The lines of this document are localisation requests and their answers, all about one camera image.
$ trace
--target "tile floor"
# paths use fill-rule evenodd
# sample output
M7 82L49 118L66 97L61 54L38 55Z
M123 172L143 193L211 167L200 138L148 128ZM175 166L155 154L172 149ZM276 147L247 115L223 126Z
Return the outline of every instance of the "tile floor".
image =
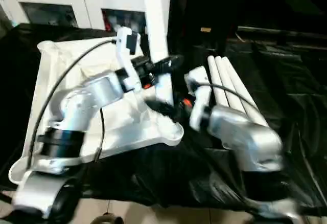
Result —
M82 199L71 224L90 224L97 216L108 212L120 216L125 224L243 224L251 216L245 212L208 208L183 208L160 206L146 207L133 202L116 200ZM0 202L0 216L11 211L11 206ZM311 224L327 224L327 218L309 217Z

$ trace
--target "white plastic tray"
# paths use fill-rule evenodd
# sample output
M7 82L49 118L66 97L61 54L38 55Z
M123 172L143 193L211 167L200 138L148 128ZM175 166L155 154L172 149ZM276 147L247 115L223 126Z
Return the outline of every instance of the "white plastic tray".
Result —
M60 74L83 52L94 45L108 40L110 38L96 38L90 40L52 42L43 41L39 43L38 48L41 52L41 61L37 75L31 114L28 123L25 144L21 158L15 162L9 170L9 180L12 183L19 184L26 168L27 155L31 141L31 135L36 118L48 95L50 89L58 79ZM142 50L137 46L136 54L131 56L143 55ZM59 86L61 88L71 88L79 84L83 79L104 70L117 70L120 65L115 56L115 45L105 44L90 54L86 55L71 72L68 73L65 80ZM106 134L114 128L122 127L130 123L139 123L140 121L150 120L153 114L147 109L143 102L144 96L155 94L154 88L142 91L141 94L135 95L129 92L120 100L103 109L105 118ZM38 135L44 133L46 122L50 118L50 111L47 109L43 116L41 125L38 129ZM81 155L95 153L101 139L101 120L97 114L91 121L90 128L86 134L85 142L81 149ZM110 141L104 140L104 147L110 144ZM35 143L34 153L40 150L41 143Z

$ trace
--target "orange component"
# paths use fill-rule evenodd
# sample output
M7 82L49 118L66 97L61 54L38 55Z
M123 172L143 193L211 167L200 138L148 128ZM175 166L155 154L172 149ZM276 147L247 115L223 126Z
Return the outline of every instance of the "orange component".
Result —
M188 100L188 99L183 99L183 103L184 103L184 105L186 105L186 106L192 107L192 103L191 103L190 100Z
M145 84L143 88L148 89L149 87L151 87L151 84L148 83L148 84Z

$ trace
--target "black tablecloth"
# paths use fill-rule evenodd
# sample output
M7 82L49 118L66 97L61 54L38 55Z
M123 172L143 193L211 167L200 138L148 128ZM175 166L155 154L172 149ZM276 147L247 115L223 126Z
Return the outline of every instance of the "black tablecloth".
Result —
M3 188L14 187L7 173L20 157L25 139L40 61L37 44L105 36L108 33L91 29L19 25L0 40L3 76L7 77L2 95L6 136L0 150ZM180 92L185 91L179 82L182 74L201 64L206 66L208 51L187 48L184 54L183 68L173 75L174 89ZM229 43L225 55L283 140L291 196L302 213L326 215L327 53ZM92 164L87 183L85 197L145 205L245 209L241 175L232 153L224 150L219 140L187 126L176 147L149 146Z

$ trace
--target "white pipe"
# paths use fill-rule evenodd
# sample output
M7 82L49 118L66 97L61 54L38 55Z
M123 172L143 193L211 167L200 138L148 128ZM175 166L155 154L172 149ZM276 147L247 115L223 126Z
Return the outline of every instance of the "white pipe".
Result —
M211 75L211 82L214 84L222 85L219 72L215 63L215 58L212 55L208 57L208 64ZM229 107L225 91L216 87L213 87L213 90L216 103Z
M217 56L215 61L216 61L217 69L218 69L223 86L231 89L232 91L236 91L233 86L233 83L231 82L231 79L229 78L227 68L225 67L224 62L222 61L221 57ZM231 108L234 108L236 110L239 110L239 111L242 111L245 113L244 107L243 107L240 99L237 96L235 96L229 92L225 92L225 93L227 96L229 106Z
M222 62L224 63L224 66L227 68L227 72L229 74L229 78L231 79L233 86L237 93L242 95L245 99L247 99L251 104L253 104L256 108L256 104L254 100L252 99L252 96L246 89L244 83L242 82L241 78L235 71L234 67L230 63L229 59L227 57L222 58ZM251 107L249 104L241 100L243 107L247 113L247 115L257 124L261 124L263 126L269 127L267 121L262 116L261 113L258 113L253 107Z
M168 57L167 39L165 34L164 16L161 0L144 0L147 22L149 48L153 63ZM156 97L174 105L173 88L170 74L159 76L155 86Z

